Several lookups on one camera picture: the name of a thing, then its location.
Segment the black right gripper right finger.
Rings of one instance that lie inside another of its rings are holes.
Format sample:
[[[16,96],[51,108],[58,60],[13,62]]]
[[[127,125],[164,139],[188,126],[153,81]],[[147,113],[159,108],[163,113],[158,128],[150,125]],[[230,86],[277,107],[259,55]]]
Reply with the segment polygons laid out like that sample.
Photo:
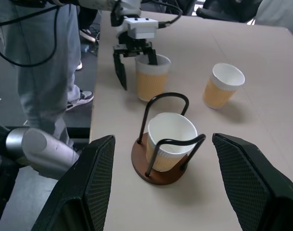
[[[293,182],[250,142],[220,133],[212,142],[241,229],[293,231]]]

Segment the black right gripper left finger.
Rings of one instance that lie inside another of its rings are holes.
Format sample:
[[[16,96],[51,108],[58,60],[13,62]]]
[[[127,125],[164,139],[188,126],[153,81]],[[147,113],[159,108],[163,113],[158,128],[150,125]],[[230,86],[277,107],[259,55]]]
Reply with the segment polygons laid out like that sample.
[[[50,193],[34,231],[102,231],[109,204],[115,137],[88,144]]]

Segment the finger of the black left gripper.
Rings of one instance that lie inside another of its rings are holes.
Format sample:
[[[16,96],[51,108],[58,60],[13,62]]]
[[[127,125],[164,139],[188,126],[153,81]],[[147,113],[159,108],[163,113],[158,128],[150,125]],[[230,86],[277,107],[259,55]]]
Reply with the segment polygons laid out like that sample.
[[[156,51],[152,47],[149,47],[145,50],[145,54],[148,57],[149,65],[158,65]]]
[[[115,65],[115,73],[123,89],[127,90],[127,77],[125,72],[125,66],[121,62],[120,54],[121,53],[119,50],[114,50],[113,58],[114,58],[114,65]]]

